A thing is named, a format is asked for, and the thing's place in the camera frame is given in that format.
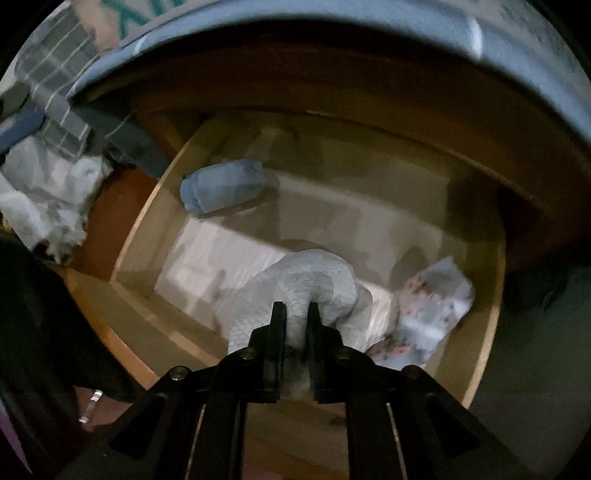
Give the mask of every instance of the wooden panel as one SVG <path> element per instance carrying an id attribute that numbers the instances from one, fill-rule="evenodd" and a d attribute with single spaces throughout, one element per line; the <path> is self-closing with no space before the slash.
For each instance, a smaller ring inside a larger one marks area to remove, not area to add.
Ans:
<path id="1" fill-rule="evenodd" d="M 78 308 L 113 356 L 142 387 L 152 387 L 162 374 L 156 363 L 167 353 L 159 347 L 152 351 L 162 344 L 162 336 L 104 280 L 70 269 L 63 277 Z"/>
<path id="2" fill-rule="evenodd" d="M 178 59 L 183 68 L 170 60 L 129 94 L 138 112 L 283 110 L 372 125 L 475 165 L 551 217 L 588 210 L 589 150 L 556 116 L 467 62 L 427 60 L 281 43 L 217 49 Z"/>
<path id="3" fill-rule="evenodd" d="M 181 150 L 146 201 L 115 264 L 111 281 L 149 297 L 186 219 L 178 190 L 183 176 L 203 166 L 228 136 L 223 120 L 200 128 Z"/>
<path id="4" fill-rule="evenodd" d="M 470 407 L 491 353 L 501 312 L 505 281 L 505 241 L 493 192 L 483 186 L 472 197 L 475 214 L 470 227 L 464 273 L 472 281 L 476 299 L 470 312 L 452 331 L 433 377 L 466 408 Z"/>
<path id="5" fill-rule="evenodd" d="M 136 117 L 140 126 L 148 132 L 171 162 L 193 136 L 200 123 L 200 115 L 191 112 L 164 114 L 144 111 L 136 112 Z"/>

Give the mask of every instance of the blue fabric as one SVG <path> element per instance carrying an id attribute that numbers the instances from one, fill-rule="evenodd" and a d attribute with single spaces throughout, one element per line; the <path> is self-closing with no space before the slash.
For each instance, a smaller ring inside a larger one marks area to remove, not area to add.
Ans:
<path id="1" fill-rule="evenodd" d="M 68 96 L 165 43 L 262 20 L 347 22 L 444 48 L 526 86 L 591 145 L 591 83 L 558 32 L 524 0 L 222 0 L 103 57 Z"/>
<path id="2" fill-rule="evenodd" d="M 265 174 L 258 160 L 234 160 L 197 170 L 181 182 L 180 196 L 193 215 L 240 205 L 258 197 Z"/>
<path id="3" fill-rule="evenodd" d="M 38 131 L 45 121 L 45 112 L 34 103 L 28 103 L 12 117 L 0 124 L 0 154 Z"/>

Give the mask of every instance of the brown wood surface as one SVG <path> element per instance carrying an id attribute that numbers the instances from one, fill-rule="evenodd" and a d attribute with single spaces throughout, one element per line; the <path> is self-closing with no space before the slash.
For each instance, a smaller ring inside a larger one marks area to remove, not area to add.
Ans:
<path id="1" fill-rule="evenodd" d="M 462 158 L 551 217 L 590 205 L 582 143 L 524 89 L 467 62 L 285 43 L 168 62 L 166 74 L 129 91 L 137 112 L 249 108 L 347 119 Z"/>

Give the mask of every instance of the crumpled cloth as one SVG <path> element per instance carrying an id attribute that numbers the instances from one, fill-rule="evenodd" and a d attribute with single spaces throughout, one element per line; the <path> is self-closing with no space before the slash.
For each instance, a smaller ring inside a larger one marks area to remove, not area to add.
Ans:
<path id="1" fill-rule="evenodd" d="M 248 346 L 252 331 L 269 324 L 275 301 L 287 307 L 284 393 L 298 397 L 309 386 L 301 353 L 310 303 L 318 304 L 322 324 L 334 326 L 343 343 L 354 347 L 369 327 L 372 296 L 357 283 L 353 268 L 341 257 L 318 249 L 288 254 L 252 277 L 229 299 L 221 315 L 232 322 L 228 353 Z"/>
<path id="2" fill-rule="evenodd" d="M 377 365 L 400 370 L 423 365 L 474 303 L 474 287 L 452 257 L 410 278 L 398 293 L 394 331 L 367 350 Z"/>

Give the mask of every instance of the gray plaid fabric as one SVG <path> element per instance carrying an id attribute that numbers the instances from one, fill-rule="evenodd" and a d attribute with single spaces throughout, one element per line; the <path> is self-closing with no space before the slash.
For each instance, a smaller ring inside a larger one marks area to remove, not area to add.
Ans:
<path id="1" fill-rule="evenodd" d="M 71 160 L 84 152 L 90 126 L 72 111 L 66 94 L 98 58 L 72 7 L 39 25 L 18 56 L 17 77 L 29 85 L 32 100 L 48 118 L 39 137 Z"/>

